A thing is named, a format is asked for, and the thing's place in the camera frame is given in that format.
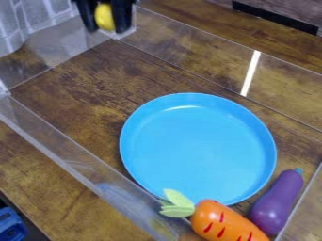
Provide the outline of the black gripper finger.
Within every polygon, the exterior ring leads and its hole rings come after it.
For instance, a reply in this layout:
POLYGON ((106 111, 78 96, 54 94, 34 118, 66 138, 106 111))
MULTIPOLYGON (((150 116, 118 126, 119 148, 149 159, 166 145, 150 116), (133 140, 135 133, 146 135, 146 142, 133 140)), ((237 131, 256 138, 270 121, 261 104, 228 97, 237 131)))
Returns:
POLYGON ((122 34, 133 24, 134 0, 111 0, 111 6, 117 32, 122 34))
POLYGON ((98 30, 97 20, 95 20, 95 9, 97 0, 75 0, 78 11, 81 14, 82 21, 90 32, 98 30))

